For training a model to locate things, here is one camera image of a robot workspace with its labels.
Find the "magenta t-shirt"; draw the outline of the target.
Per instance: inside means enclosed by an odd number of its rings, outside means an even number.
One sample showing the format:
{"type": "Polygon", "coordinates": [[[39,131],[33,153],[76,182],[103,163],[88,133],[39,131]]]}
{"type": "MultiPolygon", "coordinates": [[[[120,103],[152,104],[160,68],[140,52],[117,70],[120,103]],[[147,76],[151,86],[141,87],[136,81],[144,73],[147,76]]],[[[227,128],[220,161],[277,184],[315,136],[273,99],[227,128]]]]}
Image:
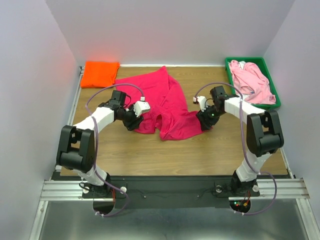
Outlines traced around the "magenta t-shirt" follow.
{"type": "Polygon", "coordinates": [[[150,111],[143,115],[143,121],[135,131],[140,134],[153,134],[159,130],[162,141],[185,140],[203,133],[195,111],[189,111],[184,92],[167,72],[165,66],[146,74],[117,79],[118,91],[127,93],[133,102],[140,100],[144,93],[150,111]]]}

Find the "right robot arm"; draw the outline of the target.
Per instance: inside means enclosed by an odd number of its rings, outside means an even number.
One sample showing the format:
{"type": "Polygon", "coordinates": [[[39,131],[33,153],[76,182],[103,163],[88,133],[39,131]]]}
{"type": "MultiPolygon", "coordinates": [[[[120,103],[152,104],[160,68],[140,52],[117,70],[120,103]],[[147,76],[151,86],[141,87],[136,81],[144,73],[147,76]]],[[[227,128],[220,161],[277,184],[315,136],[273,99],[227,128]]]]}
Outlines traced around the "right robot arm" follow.
{"type": "Polygon", "coordinates": [[[227,94],[224,83],[210,90],[213,104],[206,97],[195,94],[193,103],[199,105],[196,117],[202,131],[210,130],[224,114],[240,120],[241,145],[244,159],[234,171],[230,182],[216,184],[217,194],[222,197],[241,197],[258,192],[257,177],[272,154],[284,145],[279,115],[275,110],[266,111],[244,100],[240,91],[227,94]]]}

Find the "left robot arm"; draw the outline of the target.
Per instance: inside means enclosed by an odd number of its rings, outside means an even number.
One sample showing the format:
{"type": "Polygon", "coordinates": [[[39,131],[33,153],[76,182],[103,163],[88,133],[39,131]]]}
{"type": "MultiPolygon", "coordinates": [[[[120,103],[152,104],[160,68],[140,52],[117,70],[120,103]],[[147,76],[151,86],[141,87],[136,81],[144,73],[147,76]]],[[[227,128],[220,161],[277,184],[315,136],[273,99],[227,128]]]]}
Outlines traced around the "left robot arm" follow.
{"type": "Polygon", "coordinates": [[[125,105],[128,95],[114,90],[111,98],[98,105],[93,113],[75,125],[65,125],[60,132],[56,164],[77,173],[87,183],[80,188],[106,197],[114,192],[110,175],[97,166],[99,133],[115,121],[122,121],[128,131],[139,128],[143,114],[150,105],[142,96],[130,106],[125,105]]]}

